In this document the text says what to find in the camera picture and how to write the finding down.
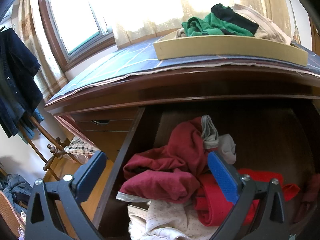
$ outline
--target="curtain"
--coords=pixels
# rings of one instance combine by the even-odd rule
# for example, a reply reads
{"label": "curtain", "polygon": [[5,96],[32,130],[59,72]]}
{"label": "curtain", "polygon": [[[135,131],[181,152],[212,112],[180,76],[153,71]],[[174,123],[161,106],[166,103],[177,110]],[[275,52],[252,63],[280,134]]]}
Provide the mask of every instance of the curtain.
{"label": "curtain", "polygon": [[94,0],[112,26],[119,48],[168,34],[190,17],[204,18],[213,5],[234,3],[250,6],[270,18],[291,36],[285,0]]}
{"label": "curtain", "polygon": [[35,82],[47,102],[67,84],[67,78],[57,64],[44,32],[38,0],[19,0],[20,38],[36,56],[41,67]]}

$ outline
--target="silver bolt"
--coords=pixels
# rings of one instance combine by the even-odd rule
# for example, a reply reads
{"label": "silver bolt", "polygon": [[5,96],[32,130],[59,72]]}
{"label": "silver bolt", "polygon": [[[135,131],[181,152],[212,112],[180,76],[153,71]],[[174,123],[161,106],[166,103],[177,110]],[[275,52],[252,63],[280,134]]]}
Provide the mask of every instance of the silver bolt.
{"label": "silver bolt", "polygon": [[42,183],[42,179],[36,179],[35,184],[38,186]]}
{"label": "silver bolt", "polygon": [[70,174],[64,175],[64,176],[63,176],[63,180],[64,180],[64,181],[70,181],[70,180],[72,180],[72,175],[70,175]]}
{"label": "silver bolt", "polygon": [[279,180],[278,179],[272,179],[272,183],[275,184],[275,185],[278,185],[279,184]]}
{"label": "silver bolt", "polygon": [[243,179],[244,181],[248,181],[248,180],[250,180],[250,175],[248,175],[248,174],[243,174],[243,175],[242,175],[242,179]]}

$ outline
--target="green garment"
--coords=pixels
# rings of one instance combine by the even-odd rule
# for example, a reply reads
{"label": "green garment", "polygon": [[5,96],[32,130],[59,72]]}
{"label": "green garment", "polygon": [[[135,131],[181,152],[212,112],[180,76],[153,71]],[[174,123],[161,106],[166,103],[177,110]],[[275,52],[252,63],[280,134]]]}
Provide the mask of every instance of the green garment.
{"label": "green garment", "polygon": [[191,17],[187,22],[182,23],[186,35],[239,35],[253,37],[253,34],[247,29],[238,25],[220,20],[214,13],[209,13],[204,20],[198,17]]}

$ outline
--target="white polka dot fabric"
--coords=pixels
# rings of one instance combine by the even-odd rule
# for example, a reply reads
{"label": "white polka dot fabric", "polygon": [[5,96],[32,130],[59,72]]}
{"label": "white polka dot fabric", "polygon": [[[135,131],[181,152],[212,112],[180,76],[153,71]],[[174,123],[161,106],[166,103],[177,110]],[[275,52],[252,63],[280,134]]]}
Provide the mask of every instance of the white polka dot fabric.
{"label": "white polka dot fabric", "polygon": [[218,227],[205,227],[191,202],[151,200],[148,210],[128,205],[132,240],[208,240]]}

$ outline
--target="drawer handle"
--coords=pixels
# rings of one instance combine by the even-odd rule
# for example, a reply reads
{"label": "drawer handle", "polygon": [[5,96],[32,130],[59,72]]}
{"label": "drawer handle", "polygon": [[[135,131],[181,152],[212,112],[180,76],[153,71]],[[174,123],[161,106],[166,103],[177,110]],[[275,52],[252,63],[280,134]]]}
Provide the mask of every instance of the drawer handle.
{"label": "drawer handle", "polygon": [[97,125],[106,125],[110,122],[110,120],[92,120],[91,122]]}

